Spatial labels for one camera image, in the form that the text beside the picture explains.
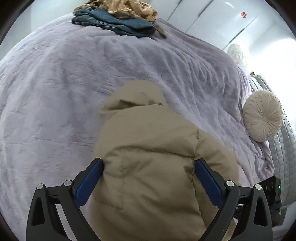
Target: beige puffer jacket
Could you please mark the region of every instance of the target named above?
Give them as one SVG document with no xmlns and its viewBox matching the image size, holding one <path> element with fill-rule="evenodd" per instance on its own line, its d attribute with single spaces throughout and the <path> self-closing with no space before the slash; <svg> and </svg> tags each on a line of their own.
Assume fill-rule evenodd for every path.
<svg viewBox="0 0 296 241">
<path fill-rule="evenodd" d="M 204 158 L 238 183 L 237 158 L 168 109 L 158 86 L 132 81 L 104 105 L 94 156 L 105 169 L 91 198 L 90 225 L 102 241 L 198 241 L 217 213 L 194 174 Z M 224 239 L 234 230 L 231 223 Z"/>
</svg>

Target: beige round cushion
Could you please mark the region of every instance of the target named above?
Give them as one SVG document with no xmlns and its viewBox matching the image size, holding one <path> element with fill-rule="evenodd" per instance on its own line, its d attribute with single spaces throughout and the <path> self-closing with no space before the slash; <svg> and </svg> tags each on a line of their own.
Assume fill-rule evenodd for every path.
<svg viewBox="0 0 296 241">
<path fill-rule="evenodd" d="M 243 107 L 244 125 L 250 138 L 264 142 L 276 135 L 283 121 L 279 99 L 269 91 L 256 91 Z"/>
</svg>

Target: metal pin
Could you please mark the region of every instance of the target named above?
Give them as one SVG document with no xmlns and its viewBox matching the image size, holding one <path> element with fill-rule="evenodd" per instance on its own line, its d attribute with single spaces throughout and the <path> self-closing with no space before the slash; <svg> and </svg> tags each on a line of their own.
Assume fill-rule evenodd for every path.
<svg viewBox="0 0 296 241">
<path fill-rule="evenodd" d="M 43 184 L 42 184 L 42 183 L 40 183 L 40 184 L 37 185 L 37 189 L 38 189 L 38 190 L 40 190 L 40 189 L 42 189 L 42 188 L 43 188 Z"/>
<path fill-rule="evenodd" d="M 260 184 L 256 184 L 256 185 L 255 185 L 255 188 L 256 188 L 257 190 L 261 190 L 261 189 L 262 189 L 262 186 L 261 186 Z"/>
<path fill-rule="evenodd" d="M 234 182 L 233 181 L 227 181 L 226 184 L 229 187 L 233 187 L 234 186 Z"/>
<path fill-rule="evenodd" d="M 72 184 L 72 181 L 71 180 L 67 180 L 67 181 L 64 182 L 64 185 L 66 187 L 70 186 L 71 184 Z"/>
</svg>

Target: lavender blanket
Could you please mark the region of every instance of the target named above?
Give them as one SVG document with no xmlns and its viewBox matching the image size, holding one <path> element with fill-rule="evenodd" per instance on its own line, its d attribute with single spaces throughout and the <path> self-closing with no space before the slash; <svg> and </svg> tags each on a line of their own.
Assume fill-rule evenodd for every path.
<svg viewBox="0 0 296 241">
<path fill-rule="evenodd" d="M 36 185 L 61 185 L 88 166 L 98 110 L 131 80 L 155 82 L 172 110 L 232 149 L 242 185 L 272 175 L 268 143 L 243 125 L 248 80 L 225 53 L 162 20 L 167 39 L 138 39 L 72 17 L 39 28 L 0 62 L 0 211 L 20 241 Z M 87 205 L 82 211 L 87 218 Z"/>
</svg>

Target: teal folded garment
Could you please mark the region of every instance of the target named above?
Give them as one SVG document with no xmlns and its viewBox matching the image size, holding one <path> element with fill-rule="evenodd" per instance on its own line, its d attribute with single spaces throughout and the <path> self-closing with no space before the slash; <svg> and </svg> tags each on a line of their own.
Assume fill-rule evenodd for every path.
<svg viewBox="0 0 296 241">
<path fill-rule="evenodd" d="M 97 26 L 116 32 L 118 35 L 149 37 L 155 32 L 155 24 L 142 18 L 118 19 L 107 11 L 97 9 L 81 9 L 75 12 L 72 23 L 82 26 Z"/>
</svg>

